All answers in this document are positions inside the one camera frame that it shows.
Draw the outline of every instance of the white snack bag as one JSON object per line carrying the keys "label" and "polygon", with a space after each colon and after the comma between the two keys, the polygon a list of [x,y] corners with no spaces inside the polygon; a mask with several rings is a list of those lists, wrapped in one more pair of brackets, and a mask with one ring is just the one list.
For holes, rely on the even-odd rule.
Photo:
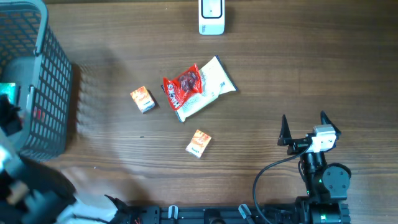
{"label": "white snack bag", "polygon": [[238,90],[229,79],[217,55],[203,66],[199,70],[199,73],[203,93],[193,95],[176,111],[181,122],[184,122],[187,117],[213,102],[217,99],[218,95]]}

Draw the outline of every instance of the white device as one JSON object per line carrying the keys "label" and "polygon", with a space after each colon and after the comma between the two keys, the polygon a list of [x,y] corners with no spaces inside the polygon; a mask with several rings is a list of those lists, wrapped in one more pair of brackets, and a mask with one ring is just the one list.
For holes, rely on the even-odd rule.
{"label": "white device", "polygon": [[225,0],[198,0],[199,33],[220,35],[225,28]]}

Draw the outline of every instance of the basket handle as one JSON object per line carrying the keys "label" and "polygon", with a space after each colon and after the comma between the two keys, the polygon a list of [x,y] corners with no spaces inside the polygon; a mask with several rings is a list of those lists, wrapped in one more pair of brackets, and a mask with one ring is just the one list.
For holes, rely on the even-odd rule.
{"label": "basket handle", "polygon": [[33,51],[35,56],[38,56],[42,53],[45,31],[47,30],[47,24],[49,23],[49,11],[47,10],[47,6],[41,0],[8,0],[7,2],[2,2],[0,5],[9,5],[11,7],[14,6],[26,6],[29,4],[30,6],[34,6],[36,9],[40,11],[41,20],[40,20],[40,27],[37,33],[36,38],[36,46],[35,50]]}

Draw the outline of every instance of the wood grain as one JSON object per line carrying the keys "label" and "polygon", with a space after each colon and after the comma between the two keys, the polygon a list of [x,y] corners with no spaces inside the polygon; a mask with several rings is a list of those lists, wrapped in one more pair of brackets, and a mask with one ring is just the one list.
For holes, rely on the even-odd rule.
{"label": "wood grain", "polygon": [[[221,36],[198,33],[196,2],[49,5],[50,25],[76,64],[67,152],[46,164],[79,192],[131,203],[252,203],[255,175],[286,157],[325,110],[342,130],[328,162],[351,168],[353,223],[398,214],[398,2],[233,1]],[[239,88],[179,123],[160,89],[218,54]],[[145,85],[158,103],[141,114],[129,93]],[[203,157],[185,152],[201,129]],[[305,195],[297,161],[266,172],[261,202]]]}

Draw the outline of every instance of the green package in basket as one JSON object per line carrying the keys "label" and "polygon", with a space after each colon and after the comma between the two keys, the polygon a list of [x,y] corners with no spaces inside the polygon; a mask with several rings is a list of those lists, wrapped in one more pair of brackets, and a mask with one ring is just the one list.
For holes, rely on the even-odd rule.
{"label": "green package in basket", "polygon": [[15,83],[0,83],[0,95],[7,95],[10,103],[16,103],[17,85]]}

